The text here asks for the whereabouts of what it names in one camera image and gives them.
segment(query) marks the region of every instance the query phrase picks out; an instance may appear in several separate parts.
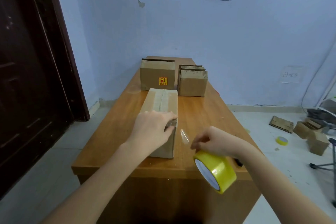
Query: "forearm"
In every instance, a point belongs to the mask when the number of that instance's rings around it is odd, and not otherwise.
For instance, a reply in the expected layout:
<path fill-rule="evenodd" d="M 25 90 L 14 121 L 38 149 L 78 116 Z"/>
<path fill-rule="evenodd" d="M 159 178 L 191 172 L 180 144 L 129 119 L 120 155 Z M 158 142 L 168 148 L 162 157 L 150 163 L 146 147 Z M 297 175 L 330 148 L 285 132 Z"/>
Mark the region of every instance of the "forearm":
<path fill-rule="evenodd" d="M 134 145 L 123 144 L 79 189 L 43 223 L 95 223 L 114 193 L 145 159 Z"/>
<path fill-rule="evenodd" d="M 254 146 L 243 145 L 239 159 L 281 223 L 333 223 Z"/>

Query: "cable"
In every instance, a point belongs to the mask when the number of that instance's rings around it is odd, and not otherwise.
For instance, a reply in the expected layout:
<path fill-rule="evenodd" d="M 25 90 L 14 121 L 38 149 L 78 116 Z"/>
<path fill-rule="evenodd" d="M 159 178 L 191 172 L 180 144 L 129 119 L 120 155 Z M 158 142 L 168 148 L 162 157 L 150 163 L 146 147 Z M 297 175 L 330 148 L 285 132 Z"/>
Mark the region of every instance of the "cable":
<path fill-rule="evenodd" d="M 313 76 L 313 78 L 311 79 L 311 81 L 309 82 L 309 84 L 308 84 L 308 86 L 307 86 L 307 88 L 306 88 L 306 91 L 305 91 L 305 93 L 304 93 L 304 95 L 303 95 L 303 97 L 302 97 L 302 99 L 301 99 L 301 108 L 302 108 L 302 110 L 305 112 L 305 114 L 307 114 L 307 112 L 306 112 L 306 111 L 304 110 L 304 108 L 303 108 L 303 99 L 305 98 L 305 96 L 306 96 L 306 94 L 307 94 L 307 92 L 308 92 L 308 89 L 309 89 L 309 87 L 310 87 L 312 81 L 314 80 L 314 78 L 316 77 L 317 73 L 319 72 L 319 70 L 320 70 L 321 67 L 323 66 L 324 62 L 325 62 L 325 61 L 327 60 L 327 58 L 329 57 L 329 55 L 330 55 L 330 53 L 331 53 L 331 50 L 333 49 L 333 47 L 334 47 L 335 44 L 336 44 L 336 39 L 335 39 L 335 41 L 334 41 L 334 44 L 331 46 L 331 48 L 330 48 L 329 51 L 327 52 L 326 56 L 324 57 L 324 59 L 323 59 L 321 65 L 318 67 L 318 69 L 317 69 L 316 72 L 314 73 L 314 76 Z"/>

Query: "desk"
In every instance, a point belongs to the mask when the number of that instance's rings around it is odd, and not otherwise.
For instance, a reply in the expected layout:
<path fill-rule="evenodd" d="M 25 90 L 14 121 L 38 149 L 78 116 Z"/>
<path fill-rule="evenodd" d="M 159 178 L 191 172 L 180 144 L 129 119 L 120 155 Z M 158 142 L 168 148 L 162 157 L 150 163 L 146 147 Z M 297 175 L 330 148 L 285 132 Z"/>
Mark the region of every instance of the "desk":
<path fill-rule="evenodd" d="M 189 58 L 147 58 L 175 60 L 175 87 L 179 65 L 195 65 Z M 81 184 L 129 137 L 147 93 L 140 90 L 138 70 L 73 163 Z M 237 181 L 220 195 L 197 170 L 194 151 L 182 143 L 181 129 L 194 138 L 211 125 L 257 147 L 210 83 L 205 97 L 179 96 L 174 159 L 146 158 L 115 193 L 98 223 L 242 223 L 260 196 L 245 167 L 229 159 Z"/>

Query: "yellow sticker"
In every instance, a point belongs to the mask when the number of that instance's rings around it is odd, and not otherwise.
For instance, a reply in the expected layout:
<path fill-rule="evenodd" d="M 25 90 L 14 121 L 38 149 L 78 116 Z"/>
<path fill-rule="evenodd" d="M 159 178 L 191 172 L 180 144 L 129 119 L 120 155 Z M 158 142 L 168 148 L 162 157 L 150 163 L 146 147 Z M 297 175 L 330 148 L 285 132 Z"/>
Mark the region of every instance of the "yellow sticker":
<path fill-rule="evenodd" d="M 167 77 L 159 77 L 159 85 L 168 85 Z"/>

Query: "hand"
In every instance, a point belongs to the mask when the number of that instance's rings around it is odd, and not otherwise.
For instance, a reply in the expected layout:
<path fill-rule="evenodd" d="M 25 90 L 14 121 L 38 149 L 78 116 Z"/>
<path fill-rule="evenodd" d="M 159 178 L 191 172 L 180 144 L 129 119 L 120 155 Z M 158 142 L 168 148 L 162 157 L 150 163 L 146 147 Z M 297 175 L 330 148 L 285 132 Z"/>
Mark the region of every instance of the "hand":
<path fill-rule="evenodd" d="M 240 158 L 246 144 L 243 139 L 211 126 L 195 137 L 190 148 L 196 152 L 203 150 L 217 156 Z"/>
<path fill-rule="evenodd" d="M 127 143 L 135 144 L 146 157 L 168 141 L 174 126 L 165 127 L 170 120 L 177 119 L 173 112 L 143 112 L 139 113 Z"/>

